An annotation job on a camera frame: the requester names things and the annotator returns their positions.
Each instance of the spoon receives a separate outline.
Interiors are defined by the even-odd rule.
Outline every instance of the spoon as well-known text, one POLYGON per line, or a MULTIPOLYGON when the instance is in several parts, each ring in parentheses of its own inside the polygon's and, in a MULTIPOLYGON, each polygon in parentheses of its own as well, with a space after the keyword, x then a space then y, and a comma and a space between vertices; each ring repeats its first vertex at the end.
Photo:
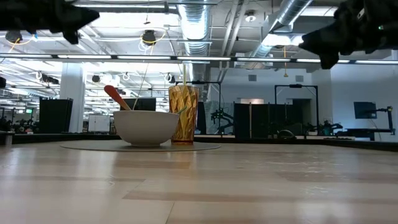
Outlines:
POLYGON ((115 89, 115 87, 111 86, 111 85, 106 85, 104 87, 104 91, 117 103, 119 103, 119 105, 121 107, 123 107, 125 110, 131 110, 129 105, 127 105, 127 103, 122 99, 122 97, 119 95, 118 91, 115 89))

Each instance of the white bowl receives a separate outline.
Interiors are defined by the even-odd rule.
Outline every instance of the white bowl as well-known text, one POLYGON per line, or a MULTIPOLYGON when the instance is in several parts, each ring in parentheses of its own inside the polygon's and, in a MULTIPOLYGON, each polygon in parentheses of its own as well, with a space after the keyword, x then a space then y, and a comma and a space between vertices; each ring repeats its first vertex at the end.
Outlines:
POLYGON ((155 111, 115 111, 118 135, 133 146, 159 146, 169 140, 178 125, 178 114, 155 111))

